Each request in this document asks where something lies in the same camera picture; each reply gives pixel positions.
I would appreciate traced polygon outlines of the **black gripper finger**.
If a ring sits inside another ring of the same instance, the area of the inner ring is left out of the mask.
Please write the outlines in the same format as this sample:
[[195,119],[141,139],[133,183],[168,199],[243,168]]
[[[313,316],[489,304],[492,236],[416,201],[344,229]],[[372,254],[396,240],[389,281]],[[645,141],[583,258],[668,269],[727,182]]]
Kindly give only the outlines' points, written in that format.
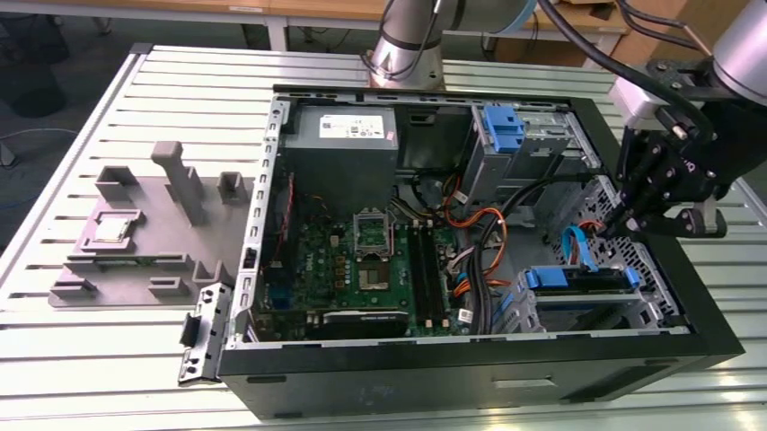
[[655,169],[664,155],[656,131],[624,128],[619,152],[616,178],[619,181],[619,204],[603,220],[603,238],[628,236],[632,229],[640,227],[648,208],[655,203]]
[[691,207],[683,207],[673,216],[665,216],[669,208],[664,200],[632,208],[627,212],[627,220],[621,222],[628,235],[640,233],[697,239],[726,236],[726,219],[713,197],[695,202]]

